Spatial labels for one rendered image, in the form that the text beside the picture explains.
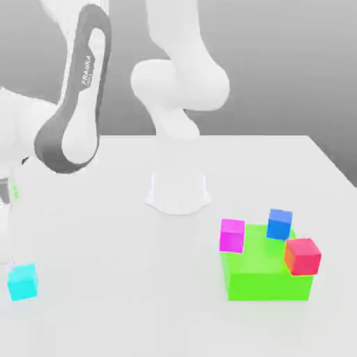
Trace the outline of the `small magenta cube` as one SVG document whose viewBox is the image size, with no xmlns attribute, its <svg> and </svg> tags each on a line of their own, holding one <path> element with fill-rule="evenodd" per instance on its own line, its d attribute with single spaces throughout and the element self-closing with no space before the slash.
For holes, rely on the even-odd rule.
<svg viewBox="0 0 357 357">
<path fill-rule="evenodd" d="M 245 221 L 237 219 L 222 219 L 220 228 L 221 252 L 242 254 L 245 240 Z"/>
</svg>

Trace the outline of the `small cyan cube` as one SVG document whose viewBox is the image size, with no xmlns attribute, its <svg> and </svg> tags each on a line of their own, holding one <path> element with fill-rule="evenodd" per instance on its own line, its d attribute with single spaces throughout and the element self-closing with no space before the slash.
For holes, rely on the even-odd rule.
<svg viewBox="0 0 357 357">
<path fill-rule="evenodd" d="M 38 274 L 35 264 L 13 266 L 8 272 L 7 285 L 11 301 L 38 295 Z"/>
</svg>

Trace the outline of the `small blue cube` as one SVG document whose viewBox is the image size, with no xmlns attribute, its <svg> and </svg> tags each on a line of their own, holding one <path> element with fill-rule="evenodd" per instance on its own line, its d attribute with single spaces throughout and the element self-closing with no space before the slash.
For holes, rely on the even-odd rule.
<svg viewBox="0 0 357 357">
<path fill-rule="evenodd" d="M 285 241 L 289 238 L 291 231 L 293 213 L 272 208 L 268 217 L 266 237 Z"/>
</svg>

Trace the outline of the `large green box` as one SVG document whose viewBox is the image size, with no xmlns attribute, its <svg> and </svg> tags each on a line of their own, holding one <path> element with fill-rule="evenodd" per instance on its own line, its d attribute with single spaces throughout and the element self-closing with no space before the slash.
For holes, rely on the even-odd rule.
<svg viewBox="0 0 357 357">
<path fill-rule="evenodd" d="M 286 242 L 266 236 L 266 225 L 246 225 L 243 253 L 220 254 L 230 301 L 306 301 L 313 275 L 292 275 Z"/>
</svg>

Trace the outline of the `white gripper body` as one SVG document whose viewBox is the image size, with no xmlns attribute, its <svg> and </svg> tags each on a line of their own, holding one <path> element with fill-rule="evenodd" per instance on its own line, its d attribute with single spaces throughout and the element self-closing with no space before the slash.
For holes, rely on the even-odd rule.
<svg viewBox="0 0 357 357">
<path fill-rule="evenodd" d="M 13 260 L 10 213 L 10 204 L 0 204 L 0 264 L 9 264 Z"/>
</svg>

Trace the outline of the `small red cube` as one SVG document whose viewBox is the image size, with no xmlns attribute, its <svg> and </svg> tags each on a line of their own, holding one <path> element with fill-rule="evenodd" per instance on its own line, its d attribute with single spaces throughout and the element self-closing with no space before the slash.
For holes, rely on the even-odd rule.
<svg viewBox="0 0 357 357">
<path fill-rule="evenodd" d="M 311 238 L 286 240 L 284 263 L 292 276 L 316 275 L 321 262 L 321 251 Z"/>
</svg>

